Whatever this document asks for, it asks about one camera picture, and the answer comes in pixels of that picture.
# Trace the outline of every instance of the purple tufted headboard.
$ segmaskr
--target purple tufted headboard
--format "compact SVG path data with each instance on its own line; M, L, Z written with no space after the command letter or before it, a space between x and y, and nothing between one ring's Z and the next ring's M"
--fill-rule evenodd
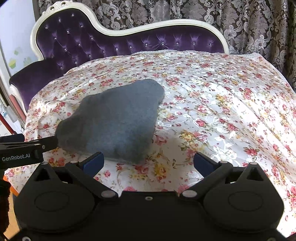
M128 30L108 30L84 4L56 2L36 22L31 47L40 61L10 79L26 110L50 81L89 60L163 49L228 53L222 34L197 20L169 20Z

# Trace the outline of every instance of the purple velvet upholstery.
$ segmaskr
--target purple velvet upholstery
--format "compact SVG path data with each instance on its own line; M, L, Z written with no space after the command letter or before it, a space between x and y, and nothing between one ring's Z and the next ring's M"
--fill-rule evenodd
M106 36L78 9L65 9L47 18L38 29L36 40L44 60L30 64L9 81L19 90L26 109L46 84L92 59L162 49L224 52L215 34L197 26L168 26L127 36Z

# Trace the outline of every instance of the bedspread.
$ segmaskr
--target bedspread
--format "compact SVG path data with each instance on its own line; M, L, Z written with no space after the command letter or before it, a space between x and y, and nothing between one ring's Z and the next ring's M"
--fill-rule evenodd
M50 82L32 99L26 140L54 135L58 123L86 95L145 78L156 80L165 90L146 164L106 160L95 179L119 194L122 190L182 192L202 178L193 167L197 151L234 166L255 161L284 201L278 230L285 236L295 232L295 94L259 54L163 51L90 61ZM52 166L84 158L59 148L44 154ZM6 176L20 191L35 168L9 169Z

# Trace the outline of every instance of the bed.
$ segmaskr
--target bed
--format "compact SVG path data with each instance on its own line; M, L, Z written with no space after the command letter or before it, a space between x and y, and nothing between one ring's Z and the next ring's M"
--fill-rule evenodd
M71 1L43 13L31 47L39 61L10 79L27 111L27 141L54 135L87 95L154 79L165 98L145 164L105 160L95 179L119 194L180 193L203 178L193 167L197 151L234 166L255 161L284 201L278 230L286 237L296 231L295 93L262 56L229 55L223 35L197 20L108 30L87 6ZM59 148L44 154L52 166L85 158ZM5 175L19 192L35 168Z

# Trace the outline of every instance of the brown and silver curtain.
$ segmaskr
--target brown and silver curtain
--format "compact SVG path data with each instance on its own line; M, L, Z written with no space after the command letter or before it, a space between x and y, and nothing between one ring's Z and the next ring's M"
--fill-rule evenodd
M56 0L38 0L40 13ZM120 30L177 18L214 25L230 53L257 52L296 82L296 8L287 0L78 0L100 23Z

